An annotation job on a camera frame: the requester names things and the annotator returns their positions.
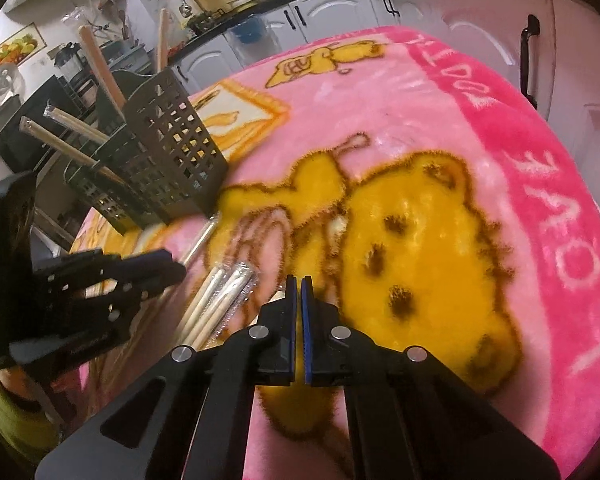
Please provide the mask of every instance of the perforated basket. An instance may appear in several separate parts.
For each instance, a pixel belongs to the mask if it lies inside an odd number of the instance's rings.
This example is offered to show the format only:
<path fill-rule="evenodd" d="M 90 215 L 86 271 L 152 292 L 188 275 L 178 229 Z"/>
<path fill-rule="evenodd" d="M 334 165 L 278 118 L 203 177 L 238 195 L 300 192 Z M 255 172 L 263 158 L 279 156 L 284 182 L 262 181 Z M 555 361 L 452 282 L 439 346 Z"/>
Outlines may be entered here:
<path fill-rule="evenodd" d="M 75 144 L 89 156 L 93 156 L 100 148 L 90 140 L 77 140 Z M 120 234 L 136 227 L 145 228 L 161 220 L 131 188 L 109 180 L 92 168 L 70 161 L 64 170 L 64 181 Z"/>
<path fill-rule="evenodd" d="M 173 72 L 142 83 L 123 114 L 138 149 L 129 140 L 107 154 L 106 164 L 119 168 L 166 221 L 199 212 L 211 216 L 228 165 Z"/>

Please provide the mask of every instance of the faucet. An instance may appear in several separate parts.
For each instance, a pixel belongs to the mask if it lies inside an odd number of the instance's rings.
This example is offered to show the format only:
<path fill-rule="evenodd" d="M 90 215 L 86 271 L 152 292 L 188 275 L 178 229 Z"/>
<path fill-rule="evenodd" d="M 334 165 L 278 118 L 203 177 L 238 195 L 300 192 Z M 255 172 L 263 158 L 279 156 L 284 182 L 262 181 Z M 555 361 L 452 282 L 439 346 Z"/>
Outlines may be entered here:
<path fill-rule="evenodd" d="M 202 4 L 200 3 L 200 0 L 193 0 L 196 5 L 198 7 L 200 7 L 200 10 L 202 10 L 202 12 L 208 12 L 205 7 L 202 6 Z M 193 14 L 193 7 L 191 7 L 186 0 L 182 0 L 182 3 L 180 4 L 180 6 L 178 7 L 178 10 L 180 11 L 180 13 L 182 14 L 183 18 L 190 18 L 191 15 Z"/>

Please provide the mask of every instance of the pink border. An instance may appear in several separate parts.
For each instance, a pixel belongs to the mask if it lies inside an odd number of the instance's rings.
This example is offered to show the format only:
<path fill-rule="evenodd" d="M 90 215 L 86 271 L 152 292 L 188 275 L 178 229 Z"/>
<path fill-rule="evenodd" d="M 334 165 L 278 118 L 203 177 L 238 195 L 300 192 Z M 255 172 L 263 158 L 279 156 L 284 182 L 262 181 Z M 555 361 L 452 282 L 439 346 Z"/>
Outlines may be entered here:
<path fill-rule="evenodd" d="M 508 180 L 538 264 L 551 333 L 552 400 L 542 447 L 566 477 L 600 437 L 599 211 L 567 151 L 507 81 L 415 30 L 369 32 L 406 46 L 456 100 Z"/>

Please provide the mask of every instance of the metal screw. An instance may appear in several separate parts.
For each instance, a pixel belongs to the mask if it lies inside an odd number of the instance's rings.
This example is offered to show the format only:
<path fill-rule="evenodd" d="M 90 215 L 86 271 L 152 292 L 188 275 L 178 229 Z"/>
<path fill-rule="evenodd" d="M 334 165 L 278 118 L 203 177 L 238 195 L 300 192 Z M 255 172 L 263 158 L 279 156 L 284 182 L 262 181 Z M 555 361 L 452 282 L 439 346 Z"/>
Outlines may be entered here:
<path fill-rule="evenodd" d="M 428 357 L 427 351 L 422 346 L 412 346 L 407 350 L 407 357 L 414 363 L 420 363 Z"/>
<path fill-rule="evenodd" d="M 334 326 L 331 329 L 331 335 L 334 339 L 346 339 L 351 335 L 351 330 L 346 326 Z"/>
<path fill-rule="evenodd" d="M 176 346 L 176 348 L 174 348 L 171 351 L 171 359 L 173 359 L 177 363 L 183 363 L 184 361 L 188 361 L 189 359 L 191 359 L 192 355 L 193 350 L 191 350 L 191 348 L 189 348 L 188 346 Z"/>
<path fill-rule="evenodd" d="M 254 339 L 263 339 L 269 335 L 269 329 L 264 325 L 253 325 L 249 329 L 249 335 Z"/>

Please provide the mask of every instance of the black cabinet handle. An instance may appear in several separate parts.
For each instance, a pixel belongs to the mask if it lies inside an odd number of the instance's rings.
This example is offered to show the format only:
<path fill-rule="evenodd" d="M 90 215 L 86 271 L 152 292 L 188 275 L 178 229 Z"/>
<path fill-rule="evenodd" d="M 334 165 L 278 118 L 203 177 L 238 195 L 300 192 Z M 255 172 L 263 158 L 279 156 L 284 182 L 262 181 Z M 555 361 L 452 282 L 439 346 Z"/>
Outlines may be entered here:
<path fill-rule="evenodd" d="M 180 74 L 180 77 L 183 78 L 184 81 L 186 81 L 188 83 L 189 82 L 189 78 L 182 73 L 182 70 L 180 70 L 180 66 L 179 65 L 176 65 L 176 70 L 178 71 L 178 74 Z"/>
<path fill-rule="evenodd" d="M 538 102 L 529 95 L 529 38 L 540 35 L 540 21 L 530 14 L 526 18 L 526 27 L 520 34 L 520 91 L 528 99 L 534 108 L 538 109 Z"/>
<path fill-rule="evenodd" d="M 386 10 L 389 14 L 393 14 L 391 10 L 389 10 L 389 5 L 387 4 L 386 0 L 382 0 L 382 3 L 384 3 L 384 10 Z"/>
<path fill-rule="evenodd" d="M 300 18 L 300 23 L 302 23 L 303 27 L 306 27 L 306 21 L 302 17 L 302 13 L 300 12 L 300 9 L 298 9 L 298 6 L 295 6 L 295 8 L 296 8 L 296 12 L 298 13 L 298 18 Z"/>
<path fill-rule="evenodd" d="M 397 10 L 394 9 L 394 3 L 391 0 L 389 1 L 389 7 L 391 7 L 391 10 L 389 11 L 392 15 L 394 16 L 398 16 L 398 18 L 400 18 L 400 12 L 398 12 Z"/>
<path fill-rule="evenodd" d="M 291 25 L 291 28 L 293 30 L 296 30 L 296 26 L 294 25 L 294 22 L 291 21 L 291 16 L 289 15 L 289 11 L 285 10 L 285 16 L 286 16 L 286 20 L 289 22 L 289 25 Z"/>

